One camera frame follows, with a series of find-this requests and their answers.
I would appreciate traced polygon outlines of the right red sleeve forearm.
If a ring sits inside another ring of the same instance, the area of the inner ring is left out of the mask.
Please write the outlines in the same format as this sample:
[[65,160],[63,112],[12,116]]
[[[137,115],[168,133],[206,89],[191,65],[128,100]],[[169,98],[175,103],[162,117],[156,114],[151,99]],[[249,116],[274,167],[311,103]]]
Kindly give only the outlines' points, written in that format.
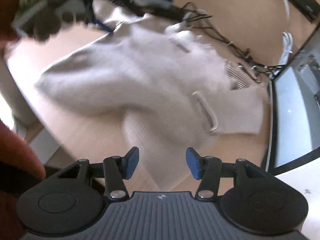
[[17,200],[45,177],[44,166],[25,140],[1,123],[1,239],[24,235]]

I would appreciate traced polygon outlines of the left red sleeve forearm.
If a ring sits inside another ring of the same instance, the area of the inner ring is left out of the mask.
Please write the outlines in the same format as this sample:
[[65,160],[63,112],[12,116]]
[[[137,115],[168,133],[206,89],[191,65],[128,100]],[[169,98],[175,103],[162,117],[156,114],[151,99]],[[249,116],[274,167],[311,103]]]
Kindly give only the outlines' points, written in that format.
[[11,23],[15,18],[19,2],[20,0],[1,0],[1,43],[17,39]]

